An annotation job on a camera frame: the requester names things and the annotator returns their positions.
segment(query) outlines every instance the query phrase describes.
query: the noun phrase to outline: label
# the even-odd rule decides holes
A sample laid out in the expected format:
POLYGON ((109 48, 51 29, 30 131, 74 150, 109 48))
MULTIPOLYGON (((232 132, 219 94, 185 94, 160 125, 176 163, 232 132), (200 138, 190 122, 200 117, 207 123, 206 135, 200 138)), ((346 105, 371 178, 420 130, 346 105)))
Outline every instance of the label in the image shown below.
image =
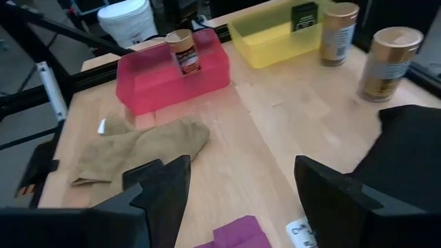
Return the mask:
POLYGON ((377 99, 389 98, 397 89, 411 62, 383 63, 369 61, 365 69, 363 91, 377 99))
POLYGON ((316 19, 314 15, 309 15, 306 17, 300 18, 300 21, 297 23, 294 31, 302 30, 303 28, 308 28, 316 24, 316 19))
POLYGON ((184 75, 201 69, 199 66, 198 54, 196 53, 196 49, 194 49, 194 45, 185 51, 177 52, 175 56, 179 67, 181 67, 181 72, 184 75))
POLYGON ((352 42, 355 27, 356 25, 353 24, 340 30, 325 30, 323 32, 323 41, 327 46, 326 53, 332 57, 332 60, 341 60, 346 58, 347 50, 352 42))
POLYGON ((306 216, 289 223, 286 232, 296 248, 317 248, 316 238, 306 216))
POLYGON ((383 63, 379 61, 370 62, 369 76, 379 79, 399 79, 406 74, 411 65, 410 61, 403 63, 383 63))
POLYGON ((130 37, 130 39, 132 40, 133 45, 143 42, 143 38, 141 37, 141 33, 137 33, 137 34, 133 35, 132 37, 130 37))

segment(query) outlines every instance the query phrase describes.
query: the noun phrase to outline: magenta fabric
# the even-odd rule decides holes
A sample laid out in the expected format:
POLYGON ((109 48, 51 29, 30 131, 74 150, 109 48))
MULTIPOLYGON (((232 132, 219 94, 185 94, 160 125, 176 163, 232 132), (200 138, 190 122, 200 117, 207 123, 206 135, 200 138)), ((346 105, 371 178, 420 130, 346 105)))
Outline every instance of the magenta fabric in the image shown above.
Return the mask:
POLYGON ((271 248, 255 216, 244 216, 213 231, 214 241, 195 248, 271 248))
POLYGON ((217 247, 214 246, 214 242, 211 241, 211 242, 209 242, 209 243, 207 243, 207 244, 204 244, 204 245, 198 245, 198 246, 195 247, 195 248, 217 248, 217 247))
POLYGON ((236 245, 234 248, 271 248, 267 236, 263 233, 236 245))
POLYGON ((231 248, 264 233, 255 216, 244 216, 219 227, 213 234, 216 248, 231 248))

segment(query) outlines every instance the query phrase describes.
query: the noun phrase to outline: white paper tag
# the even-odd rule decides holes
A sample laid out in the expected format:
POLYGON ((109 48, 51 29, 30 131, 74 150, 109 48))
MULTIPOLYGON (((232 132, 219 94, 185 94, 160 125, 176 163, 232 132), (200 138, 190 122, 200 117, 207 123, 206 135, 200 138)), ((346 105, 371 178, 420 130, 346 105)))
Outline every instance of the white paper tag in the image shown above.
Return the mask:
POLYGON ((296 248, 318 248, 306 216, 289 223, 286 230, 296 248))
POLYGON ((102 119, 98 127, 98 133, 101 135, 104 134, 104 126, 105 126, 105 119, 102 119))

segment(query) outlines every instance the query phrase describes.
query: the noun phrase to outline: red translucent container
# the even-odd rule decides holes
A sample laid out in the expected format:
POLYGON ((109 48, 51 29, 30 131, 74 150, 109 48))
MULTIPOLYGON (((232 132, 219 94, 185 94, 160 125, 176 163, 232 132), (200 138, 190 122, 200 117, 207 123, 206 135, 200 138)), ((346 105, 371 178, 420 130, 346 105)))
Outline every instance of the red translucent container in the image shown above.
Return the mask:
POLYGON ((201 70, 183 76, 167 43, 123 56, 116 96, 135 116, 153 112, 229 85, 229 62, 211 29, 193 33, 201 70))

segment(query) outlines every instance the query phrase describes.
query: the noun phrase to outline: white bucket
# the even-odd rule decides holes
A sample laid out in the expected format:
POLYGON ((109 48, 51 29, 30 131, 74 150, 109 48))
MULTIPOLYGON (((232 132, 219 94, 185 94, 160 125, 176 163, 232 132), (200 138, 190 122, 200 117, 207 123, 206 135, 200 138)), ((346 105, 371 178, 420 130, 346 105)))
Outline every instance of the white bucket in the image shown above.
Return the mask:
POLYGON ((158 34, 149 1, 126 0, 98 11, 100 26, 122 48, 140 43, 158 34))

